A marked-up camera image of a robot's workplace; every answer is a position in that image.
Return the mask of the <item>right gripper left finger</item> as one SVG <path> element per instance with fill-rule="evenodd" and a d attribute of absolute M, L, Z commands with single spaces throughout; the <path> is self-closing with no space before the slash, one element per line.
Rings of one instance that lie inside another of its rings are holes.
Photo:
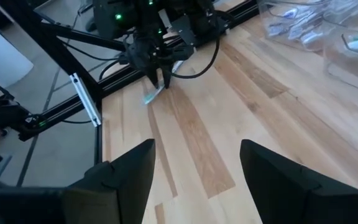
<path fill-rule="evenodd" d="M 90 168 L 68 191 L 68 224 L 141 224 L 154 168 L 154 139 Z"/>

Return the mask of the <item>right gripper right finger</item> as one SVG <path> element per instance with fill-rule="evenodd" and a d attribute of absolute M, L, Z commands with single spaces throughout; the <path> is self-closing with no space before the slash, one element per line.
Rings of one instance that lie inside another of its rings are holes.
<path fill-rule="evenodd" d="M 249 139 L 239 157 L 263 224 L 358 224 L 358 189 Z"/>

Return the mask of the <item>black device green light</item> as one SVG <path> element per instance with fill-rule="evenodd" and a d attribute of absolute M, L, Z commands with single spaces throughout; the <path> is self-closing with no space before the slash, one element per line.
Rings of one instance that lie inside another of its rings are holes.
<path fill-rule="evenodd" d="M 0 96 L 0 130 L 11 128 L 18 133 L 33 133 L 42 129 L 45 118 L 31 113 L 9 95 Z"/>

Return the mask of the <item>silver aluminium post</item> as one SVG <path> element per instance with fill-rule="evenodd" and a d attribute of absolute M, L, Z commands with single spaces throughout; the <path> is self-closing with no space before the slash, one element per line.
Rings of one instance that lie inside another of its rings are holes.
<path fill-rule="evenodd" d="M 96 103 L 93 101 L 82 79 L 76 73 L 69 75 L 69 77 L 73 86 L 75 87 L 77 95 L 79 96 L 93 126 L 95 128 L 100 126 L 101 125 L 100 113 L 96 107 Z"/>

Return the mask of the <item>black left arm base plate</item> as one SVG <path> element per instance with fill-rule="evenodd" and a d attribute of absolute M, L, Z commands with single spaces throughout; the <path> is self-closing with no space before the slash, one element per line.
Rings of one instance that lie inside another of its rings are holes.
<path fill-rule="evenodd" d="M 216 40 L 218 34 L 229 28 L 233 18 L 226 15 L 216 16 L 181 16 L 171 23 L 185 44 L 199 47 L 209 41 Z"/>

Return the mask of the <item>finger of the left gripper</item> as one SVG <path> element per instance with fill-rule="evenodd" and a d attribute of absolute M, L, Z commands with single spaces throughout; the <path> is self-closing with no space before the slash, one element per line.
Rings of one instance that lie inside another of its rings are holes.
<path fill-rule="evenodd" d="M 155 88 L 159 87 L 158 75 L 157 75 L 156 68 L 153 68 L 153 67 L 146 68 L 146 76 Z"/>
<path fill-rule="evenodd" d="M 163 84 L 166 89 L 170 86 L 172 66 L 167 65 L 162 67 Z"/>

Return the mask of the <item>purple white toothbrush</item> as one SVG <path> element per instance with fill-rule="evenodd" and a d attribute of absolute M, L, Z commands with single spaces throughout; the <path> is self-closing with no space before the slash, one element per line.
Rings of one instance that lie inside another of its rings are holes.
<path fill-rule="evenodd" d="M 323 34 L 320 32 L 311 31 L 301 36 L 301 43 L 305 45 L 310 44 L 318 41 L 322 36 Z"/>
<path fill-rule="evenodd" d="M 269 37 L 274 37 L 278 35 L 283 35 L 288 31 L 288 28 L 282 24 L 271 25 L 267 28 L 267 34 Z"/>
<path fill-rule="evenodd" d="M 286 18 L 286 19 L 295 19 L 298 15 L 298 9 L 297 8 L 293 8 L 293 9 L 290 9 L 288 11 L 285 11 L 283 14 L 282 14 L 282 17 L 283 18 Z"/>

